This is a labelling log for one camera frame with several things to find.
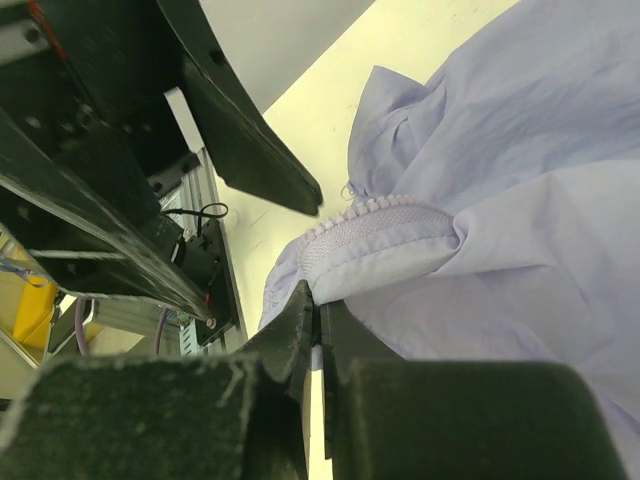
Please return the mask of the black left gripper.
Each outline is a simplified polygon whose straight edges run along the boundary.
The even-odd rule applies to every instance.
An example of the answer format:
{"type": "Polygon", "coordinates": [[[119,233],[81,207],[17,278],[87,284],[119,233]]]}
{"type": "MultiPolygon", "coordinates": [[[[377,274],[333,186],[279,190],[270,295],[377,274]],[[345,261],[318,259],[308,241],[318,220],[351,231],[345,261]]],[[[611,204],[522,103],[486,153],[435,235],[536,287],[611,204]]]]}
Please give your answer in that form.
{"type": "Polygon", "coordinates": [[[179,60],[154,1],[3,2],[1,226],[68,293],[206,320],[175,223],[107,202],[152,207],[199,166],[167,100],[179,60]]]}

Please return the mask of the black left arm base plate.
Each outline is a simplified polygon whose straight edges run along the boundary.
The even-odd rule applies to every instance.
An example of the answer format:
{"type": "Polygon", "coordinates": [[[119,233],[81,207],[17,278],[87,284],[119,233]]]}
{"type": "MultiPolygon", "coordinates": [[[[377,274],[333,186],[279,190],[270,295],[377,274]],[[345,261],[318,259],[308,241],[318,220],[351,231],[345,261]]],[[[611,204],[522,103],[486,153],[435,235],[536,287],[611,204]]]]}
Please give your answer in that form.
{"type": "Polygon", "coordinates": [[[170,256],[200,289],[206,316],[191,318],[184,331],[195,340],[199,349],[212,344],[226,348],[225,335],[242,332],[240,308],[224,239],[223,218],[229,207],[212,202],[198,209],[169,208],[161,212],[170,219],[192,219],[195,229],[191,236],[181,234],[170,256]]]}

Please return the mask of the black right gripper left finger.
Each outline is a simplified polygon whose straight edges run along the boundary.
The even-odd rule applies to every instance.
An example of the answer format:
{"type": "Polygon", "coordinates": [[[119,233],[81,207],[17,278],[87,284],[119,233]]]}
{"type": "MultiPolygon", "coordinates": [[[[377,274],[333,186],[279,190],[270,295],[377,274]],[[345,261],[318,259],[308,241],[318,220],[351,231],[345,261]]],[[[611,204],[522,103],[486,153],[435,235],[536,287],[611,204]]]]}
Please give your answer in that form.
{"type": "Polygon", "coordinates": [[[5,479],[304,479],[313,301],[300,282],[238,350],[70,357],[1,425],[5,479]]]}

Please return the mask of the lilac purple jacket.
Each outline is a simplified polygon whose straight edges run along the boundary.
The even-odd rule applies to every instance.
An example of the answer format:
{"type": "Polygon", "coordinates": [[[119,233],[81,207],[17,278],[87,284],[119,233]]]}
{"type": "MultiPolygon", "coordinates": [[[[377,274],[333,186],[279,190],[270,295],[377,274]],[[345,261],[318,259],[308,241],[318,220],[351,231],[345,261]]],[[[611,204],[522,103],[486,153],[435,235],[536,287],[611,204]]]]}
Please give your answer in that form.
{"type": "Polygon", "coordinates": [[[352,205],[291,241],[297,283],[410,360],[545,360],[594,391],[639,475],[639,5],[521,1],[425,83],[375,67],[352,205]]]}

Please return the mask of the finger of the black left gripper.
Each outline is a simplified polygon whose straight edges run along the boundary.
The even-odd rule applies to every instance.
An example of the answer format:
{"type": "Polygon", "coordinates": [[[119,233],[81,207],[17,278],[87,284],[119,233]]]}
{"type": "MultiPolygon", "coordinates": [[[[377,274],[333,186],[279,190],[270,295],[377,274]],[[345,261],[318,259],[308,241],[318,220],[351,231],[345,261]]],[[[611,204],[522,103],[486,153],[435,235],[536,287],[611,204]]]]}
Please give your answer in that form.
{"type": "Polygon", "coordinates": [[[198,1],[159,1],[181,55],[181,89],[217,175],[235,190],[308,216],[321,187],[267,124],[198,1]]]}

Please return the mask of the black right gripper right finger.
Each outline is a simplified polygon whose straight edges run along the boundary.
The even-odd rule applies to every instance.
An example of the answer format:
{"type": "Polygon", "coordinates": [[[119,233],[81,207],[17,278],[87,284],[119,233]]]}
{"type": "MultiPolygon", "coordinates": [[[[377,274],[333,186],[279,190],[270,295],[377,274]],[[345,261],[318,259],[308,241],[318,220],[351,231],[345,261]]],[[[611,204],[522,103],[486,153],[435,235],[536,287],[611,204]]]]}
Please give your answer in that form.
{"type": "Polygon", "coordinates": [[[623,479],[594,396],[548,362],[409,361],[334,302],[317,311],[337,479],[623,479]]]}

